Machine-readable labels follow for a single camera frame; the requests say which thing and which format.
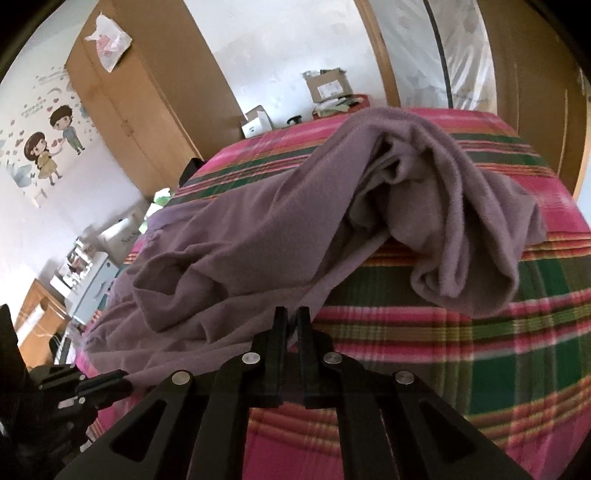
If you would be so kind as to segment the white plastic bag on wardrobe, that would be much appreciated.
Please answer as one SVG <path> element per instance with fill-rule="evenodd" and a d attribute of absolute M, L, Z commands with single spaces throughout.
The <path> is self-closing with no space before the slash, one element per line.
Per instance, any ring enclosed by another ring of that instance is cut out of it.
<path fill-rule="evenodd" d="M 95 19 L 95 30 L 84 40 L 95 44 L 99 63 L 108 73 L 115 69 L 132 44 L 131 36 L 102 12 Z"/>

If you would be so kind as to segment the small black object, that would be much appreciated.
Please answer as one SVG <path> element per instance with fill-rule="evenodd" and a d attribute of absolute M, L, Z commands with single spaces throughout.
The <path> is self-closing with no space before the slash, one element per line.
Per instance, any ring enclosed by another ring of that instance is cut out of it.
<path fill-rule="evenodd" d="M 298 125 L 298 124 L 301 124 L 302 122 L 303 122 L 303 116 L 301 116 L 301 115 L 295 115 L 295 116 L 287 119 L 287 125 Z"/>

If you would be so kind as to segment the black bag beside bed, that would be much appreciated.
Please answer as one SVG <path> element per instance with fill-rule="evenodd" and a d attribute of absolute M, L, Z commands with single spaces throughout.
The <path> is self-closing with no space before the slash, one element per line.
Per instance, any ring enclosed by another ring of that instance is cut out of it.
<path fill-rule="evenodd" d="M 197 171 L 204 166 L 205 162 L 201 158 L 193 157 L 189 160 L 186 167 L 182 171 L 179 179 L 178 179 L 178 186 L 179 188 L 183 187 L 191 177 L 197 173 Z"/>

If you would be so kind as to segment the red container under box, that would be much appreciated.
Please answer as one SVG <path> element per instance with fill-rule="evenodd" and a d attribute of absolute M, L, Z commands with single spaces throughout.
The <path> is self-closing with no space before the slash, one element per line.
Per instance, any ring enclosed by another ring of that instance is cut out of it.
<path fill-rule="evenodd" d="M 351 114 L 369 107 L 370 99 L 368 95 L 349 95 L 318 104 L 311 112 L 311 116 L 314 119 L 322 119 L 335 115 Z"/>

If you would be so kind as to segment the cardboard box with label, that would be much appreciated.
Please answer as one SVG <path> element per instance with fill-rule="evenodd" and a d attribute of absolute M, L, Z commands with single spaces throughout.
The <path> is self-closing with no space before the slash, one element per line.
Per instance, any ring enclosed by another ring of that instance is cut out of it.
<path fill-rule="evenodd" d="M 303 73 L 303 78 L 315 104 L 353 94 L 346 72 L 339 68 L 307 71 Z"/>

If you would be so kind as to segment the brown wooden wardrobe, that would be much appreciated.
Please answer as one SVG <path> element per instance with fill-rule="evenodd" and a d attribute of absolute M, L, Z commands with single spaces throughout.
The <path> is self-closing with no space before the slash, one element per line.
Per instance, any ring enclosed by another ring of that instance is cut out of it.
<path fill-rule="evenodd" d="M 107 72 L 89 35 L 100 14 L 132 38 Z M 72 86 L 129 180 L 149 198 L 189 160 L 242 138 L 242 110 L 183 1 L 100 1 L 66 61 Z"/>

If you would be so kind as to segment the light blue cabinet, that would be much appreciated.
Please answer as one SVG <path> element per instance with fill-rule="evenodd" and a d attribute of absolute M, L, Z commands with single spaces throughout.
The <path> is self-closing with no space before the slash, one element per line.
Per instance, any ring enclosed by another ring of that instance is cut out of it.
<path fill-rule="evenodd" d="M 65 299 L 68 316 L 87 325 L 107 295 L 118 272 L 118 265 L 106 252 L 97 252 L 92 266 Z"/>

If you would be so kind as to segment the wooden desk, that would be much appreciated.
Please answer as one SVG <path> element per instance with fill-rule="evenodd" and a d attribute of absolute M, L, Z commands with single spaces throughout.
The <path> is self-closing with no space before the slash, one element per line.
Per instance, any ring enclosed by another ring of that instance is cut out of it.
<path fill-rule="evenodd" d="M 18 349 L 29 370 L 54 363 L 69 320 L 63 303 L 35 279 L 14 324 Z"/>

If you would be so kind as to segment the small white box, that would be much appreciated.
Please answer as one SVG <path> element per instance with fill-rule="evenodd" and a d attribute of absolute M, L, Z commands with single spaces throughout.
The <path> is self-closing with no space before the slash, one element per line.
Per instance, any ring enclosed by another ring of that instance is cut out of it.
<path fill-rule="evenodd" d="M 273 123 L 262 105 L 257 105 L 245 113 L 245 118 L 242 120 L 242 134 L 245 139 L 263 135 L 270 131 L 273 131 Z"/>

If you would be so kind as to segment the purple fleece garment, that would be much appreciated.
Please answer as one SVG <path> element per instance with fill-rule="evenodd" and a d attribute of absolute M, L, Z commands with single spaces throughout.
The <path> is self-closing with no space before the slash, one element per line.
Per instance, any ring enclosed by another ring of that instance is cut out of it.
<path fill-rule="evenodd" d="M 270 329 L 276 307 L 318 312 L 388 241 L 417 256 L 394 285 L 489 317 L 514 298 L 525 248 L 546 235 L 535 199 L 437 125 L 366 109 L 293 170 L 154 214 L 83 353 L 138 387 L 214 371 Z"/>

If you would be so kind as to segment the pink green plaid bedsheet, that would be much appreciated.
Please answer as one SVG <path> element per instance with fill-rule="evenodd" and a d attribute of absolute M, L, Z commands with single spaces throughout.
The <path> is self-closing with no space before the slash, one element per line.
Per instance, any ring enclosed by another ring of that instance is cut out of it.
<path fill-rule="evenodd" d="M 534 479 L 557 479 L 590 431 L 590 229 L 547 162 L 498 116 L 411 111 L 454 137 L 480 168 L 528 190 L 548 241 L 524 252 L 515 300 L 477 320 L 403 293 L 396 281 L 415 258 L 386 244 L 332 291 L 315 327 L 370 370 L 413 371 Z M 293 169 L 346 117 L 226 147 L 170 203 L 191 205 Z M 243 479 L 342 479 L 338 437 L 334 411 L 294 403 L 253 410 Z"/>

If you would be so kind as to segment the cartoon couple wall sticker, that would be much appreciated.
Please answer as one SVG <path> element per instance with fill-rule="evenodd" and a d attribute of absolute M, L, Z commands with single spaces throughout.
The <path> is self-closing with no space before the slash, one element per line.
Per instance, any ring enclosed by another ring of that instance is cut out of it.
<path fill-rule="evenodd" d="M 1 169 L 37 208 L 98 137 L 63 66 L 1 101 Z"/>

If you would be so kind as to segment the green white floral pillow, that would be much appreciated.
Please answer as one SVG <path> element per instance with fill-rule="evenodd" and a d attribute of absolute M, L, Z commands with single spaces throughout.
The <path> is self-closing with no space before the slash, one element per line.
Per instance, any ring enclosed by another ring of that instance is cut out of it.
<path fill-rule="evenodd" d="M 171 197 L 172 197 L 172 192 L 169 188 L 163 188 L 161 190 L 158 190 L 154 194 L 154 197 L 153 197 L 151 203 L 149 204 L 145 214 L 143 215 L 143 220 L 138 227 L 138 230 L 141 234 L 143 234 L 147 231 L 148 219 L 153 214 L 155 214 L 156 212 L 161 210 L 170 201 Z"/>

